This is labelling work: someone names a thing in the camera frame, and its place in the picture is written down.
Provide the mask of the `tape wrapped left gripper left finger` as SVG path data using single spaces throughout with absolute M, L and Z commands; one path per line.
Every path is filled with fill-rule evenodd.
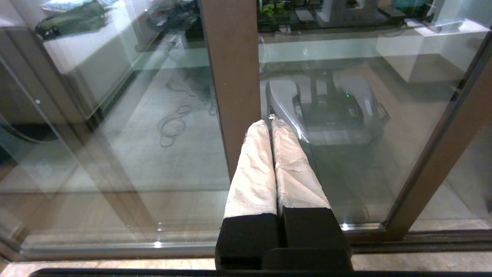
M 269 129 L 248 128 L 227 195 L 215 247 L 218 270 L 257 270 L 264 254 L 279 247 L 277 187 Z

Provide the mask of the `tape wrapped left gripper right finger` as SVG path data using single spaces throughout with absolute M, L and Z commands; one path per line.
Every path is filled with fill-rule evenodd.
M 279 118 L 271 125 L 282 244 L 269 268 L 351 270 L 351 247 L 294 131 Z

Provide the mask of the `brown framed sliding glass door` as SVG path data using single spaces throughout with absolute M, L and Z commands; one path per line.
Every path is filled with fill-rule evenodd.
M 256 2 L 258 120 L 292 128 L 344 232 L 492 229 L 492 0 Z

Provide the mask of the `metal floor door track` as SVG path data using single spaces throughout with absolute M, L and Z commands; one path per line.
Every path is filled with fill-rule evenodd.
M 492 251 L 492 229 L 409 232 L 392 239 L 386 232 L 345 233 L 354 254 Z

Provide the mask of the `white cabinet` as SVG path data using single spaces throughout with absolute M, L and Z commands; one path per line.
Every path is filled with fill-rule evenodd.
M 118 0 L 107 14 L 106 26 L 43 43 L 73 88 L 84 117 L 91 117 L 127 80 L 144 49 L 157 36 L 146 25 L 152 1 Z

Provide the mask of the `green cloth bundle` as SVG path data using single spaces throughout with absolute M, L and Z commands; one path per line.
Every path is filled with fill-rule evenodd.
M 42 19 L 35 26 L 35 33 L 44 41 L 94 33 L 107 25 L 109 10 L 99 0 L 91 0 Z

